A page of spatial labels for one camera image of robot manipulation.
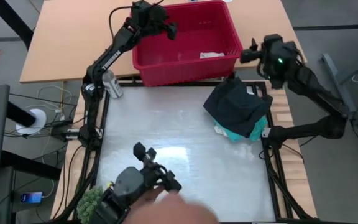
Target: silver can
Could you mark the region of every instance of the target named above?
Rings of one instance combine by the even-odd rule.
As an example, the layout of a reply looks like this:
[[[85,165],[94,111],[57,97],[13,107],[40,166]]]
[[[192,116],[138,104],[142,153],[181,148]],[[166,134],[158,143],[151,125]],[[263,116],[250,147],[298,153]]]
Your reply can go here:
[[[102,76],[102,81],[105,89],[109,92],[111,98],[120,98],[122,96],[122,89],[114,73],[107,69]]]

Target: wooden board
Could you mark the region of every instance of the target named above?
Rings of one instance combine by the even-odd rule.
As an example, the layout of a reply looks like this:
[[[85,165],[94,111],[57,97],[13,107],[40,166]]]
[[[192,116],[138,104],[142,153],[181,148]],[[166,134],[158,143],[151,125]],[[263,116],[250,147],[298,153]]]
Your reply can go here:
[[[286,127],[293,126],[292,115],[291,115],[290,107],[288,105],[288,100],[285,90],[272,90],[269,82],[266,82],[266,86],[267,86],[268,94],[274,97],[273,104],[271,107],[274,125],[276,126],[281,125]],[[78,100],[78,106],[75,112],[74,121],[78,121],[83,117],[84,106],[85,106],[84,100],[82,99],[82,97],[80,97],[80,99]],[[102,112],[102,106],[103,104],[101,104],[101,107],[99,109],[99,119],[100,119],[100,114]],[[81,125],[82,123],[76,123],[74,125],[74,128],[79,128]],[[286,141],[285,144],[292,147],[293,149],[297,150],[300,153],[300,148],[297,140],[289,140]],[[65,160],[66,187],[68,181],[68,164],[70,163],[70,160],[73,157],[73,154],[79,145],[80,143],[78,141],[71,141],[68,143],[68,147],[66,151],[66,160]],[[74,195],[75,187],[78,183],[78,178],[81,174],[84,153],[85,150],[80,149],[80,151],[77,153],[76,157],[73,160],[73,164],[71,165],[68,203]],[[295,200],[304,208],[306,213],[308,213],[312,217],[316,217],[316,210],[314,208],[314,203],[309,188],[308,178],[301,158],[298,155],[286,149],[285,147],[281,148],[280,154],[282,158],[283,169],[285,172],[285,179],[289,191],[294,196]],[[280,190],[276,189],[276,191],[279,197],[279,206],[280,206],[282,217],[285,217],[285,206],[284,206],[282,194]],[[62,199],[62,192],[63,192],[63,175],[60,176],[60,181],[56,192],[51,218],[53,218],[54,214],[56,213],[59,207],[60,201]],[[64,202],[60,209],[60,212],[63,211],[63,208],[64,208]]]
[[[129,6],[132,0],[64,0],[45,1],[38,19],[29,53],[22,71],[21,83],[78,80],[86,68],[111,45],[109,13],[119,6]],[[188,0],[166,0],[162,4],[177,4]],[[298,39],[280,0],[234,0],[227,4],[243,48],[254,37],[258,43],[265,35],[278,33],[284,40]],[[112,29],[119,30],[128,10],[118,10],[112,16]],[[236,68],[254,67],[257,61]],[[138,74],[133,67],[132,52],[126,52],[114,62],[111,70],[118,76]]]

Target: green plant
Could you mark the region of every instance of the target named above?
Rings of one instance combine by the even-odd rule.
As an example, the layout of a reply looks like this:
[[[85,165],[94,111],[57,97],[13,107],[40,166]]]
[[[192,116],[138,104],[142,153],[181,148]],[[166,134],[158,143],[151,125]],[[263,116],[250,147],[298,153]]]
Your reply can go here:
[[[78,218],[80,218],[82,224],[90,222],[91,215],[102,194],[103,189],[101,187],[93,188],[84,193],[77,205]]]

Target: red plastic basket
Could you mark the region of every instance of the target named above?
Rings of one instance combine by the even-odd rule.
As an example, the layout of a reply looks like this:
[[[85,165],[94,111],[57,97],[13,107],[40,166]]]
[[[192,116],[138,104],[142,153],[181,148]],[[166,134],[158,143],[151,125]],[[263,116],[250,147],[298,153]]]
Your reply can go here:
[[[177,24],[175,40],[166,34],[146,37],[133,52],[134,67],[145,86],[190,82],[228,76],[242,50],[222,0],[164,6],[169,22]],[[200,53],[225,56],[200,59]]]

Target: smartphone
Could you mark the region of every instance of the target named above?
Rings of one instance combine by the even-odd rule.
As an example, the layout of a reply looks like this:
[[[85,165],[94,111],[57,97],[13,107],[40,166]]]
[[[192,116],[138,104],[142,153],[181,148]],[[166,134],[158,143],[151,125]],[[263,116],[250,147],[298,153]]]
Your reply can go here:
[[[41,203],[42,192],[23,193],[20,203]]]

